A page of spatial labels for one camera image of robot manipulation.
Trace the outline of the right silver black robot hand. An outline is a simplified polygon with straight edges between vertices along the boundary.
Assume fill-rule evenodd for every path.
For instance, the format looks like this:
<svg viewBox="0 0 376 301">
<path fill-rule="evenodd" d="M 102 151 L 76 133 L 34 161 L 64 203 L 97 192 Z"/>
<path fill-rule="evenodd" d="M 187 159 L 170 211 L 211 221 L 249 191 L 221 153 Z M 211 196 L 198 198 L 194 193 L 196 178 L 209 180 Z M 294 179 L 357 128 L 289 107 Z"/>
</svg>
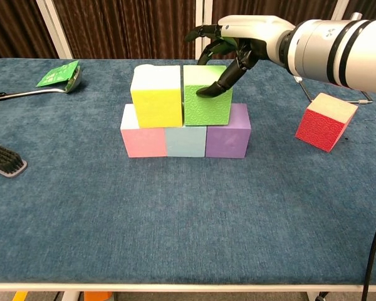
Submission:
<svg viewBox="0 0 376 301">
<path fill-rule="evenodd" d="M 204 24 L 190 30 L 186 42 L 210 38 L 212 42 L 202 51 L 197 64 L 206 65 L 213 55 L 236 53 L 234 61 L 217 81 L 200 88 L 196 95 L 214 98 L 228 91 L 259 60 L 269 60 L 286 66 L 288 41 L 295 26 L 277 16 L 229 15 L 216 24 Z"/>
</svg>

